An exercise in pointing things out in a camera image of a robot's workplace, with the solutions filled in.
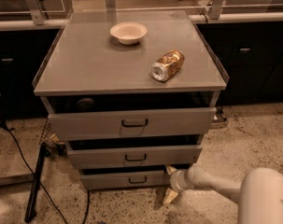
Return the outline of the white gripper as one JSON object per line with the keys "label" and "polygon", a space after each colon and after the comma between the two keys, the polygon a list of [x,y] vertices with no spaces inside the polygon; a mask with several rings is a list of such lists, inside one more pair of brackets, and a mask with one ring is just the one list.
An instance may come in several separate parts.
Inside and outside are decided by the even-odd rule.
{"label": "white gripper", "polygon": [[163,198],[163,204],[170,204],[177,196],[179,192],[187,190],[190,187],[185,174],[185,171],[177,170],[172,165],[165,166],[166,172],[170,175],[170,187],[165,192]]}

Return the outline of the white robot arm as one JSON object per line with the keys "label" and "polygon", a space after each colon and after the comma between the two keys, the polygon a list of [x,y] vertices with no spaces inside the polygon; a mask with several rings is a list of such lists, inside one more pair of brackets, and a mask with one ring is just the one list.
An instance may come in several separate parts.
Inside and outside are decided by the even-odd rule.
{"label": "white robot arm", "polygon": [[187,189],[213,189],[238,206],[237,224],[283,224],[283,174],[269,168],[255,168],[242,181],[215,176],[198,165],[177,170],[167,165],[170,187],[164,204]]}

